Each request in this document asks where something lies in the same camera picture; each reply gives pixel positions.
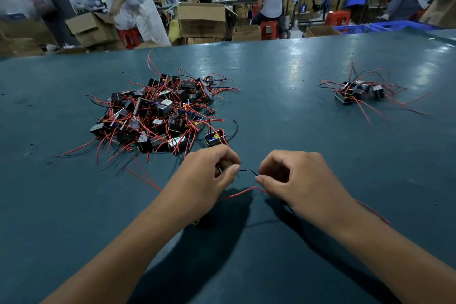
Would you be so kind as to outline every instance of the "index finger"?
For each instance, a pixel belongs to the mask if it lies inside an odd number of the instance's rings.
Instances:
[[[273,150],[259,165],[258,173],[266,174],[270,171],[274,172],[277,169],[277,165],[285,166],[290,169],[291,162],[289,160],[292,151],[289,150]]]
[[[225,144],[210,147],[208,148],[208,152],[211,153],[214,164],[219,163],[222,159],[227,160],[232,164],[241,164],[241,159],[238,157],[236,152]]]

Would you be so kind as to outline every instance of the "dark pants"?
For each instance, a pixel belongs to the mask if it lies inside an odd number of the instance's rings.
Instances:
[[[264,14],[261,12],[258,12],[258,14],[252,19],[252,24],[254,25],[261,25],[261,22],[270,22],[270,21],[277,21],[277,28],[279,29],[279,37],[281,38],[283,33],[284,33],[284,27],[280,22],[280,19],[282,18],[281,16],[271,18],[271,17],[266,17]]]
[[[418,0],[391,0],[385,14],[389,15],[389,21],[404,21],[422,9]]]

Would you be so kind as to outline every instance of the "hand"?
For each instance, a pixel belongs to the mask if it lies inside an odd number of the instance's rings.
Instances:
[[[164,208],[183,228],[208,213],[222,191],[234,182],[240,163],[226,145],[191,152],[152,204]]]
[[[274,150],[261,163],[259,174],[255,180],[268,192],[326,232],[359,209],[316,152]]]
[[[110,16],[117,16],[117,14],[120,12],[120,5],[117,5],[117,4],[113,4],[111,6],[111,10],[109,11],[109,15]]]

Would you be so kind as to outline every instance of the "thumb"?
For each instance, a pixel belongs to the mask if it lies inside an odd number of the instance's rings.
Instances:
[[[225,190],[228,185],[234,182],[234,178],[239,172],[241,168],[240,165],[231,165],[227,169],[225,169],[215,180],[217,182],[217,188],[220,193]]]
[[[255,177],[255,181],[270,192],[282,199],[285,196],[285,183],[281,183],[269,175],[260,174]]]

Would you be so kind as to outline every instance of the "white pants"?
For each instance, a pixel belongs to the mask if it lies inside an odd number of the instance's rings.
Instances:
[[[154,41],[160,46],[171,46],[153,0],[145,0],[131,10],[131,13],[144,41]]]

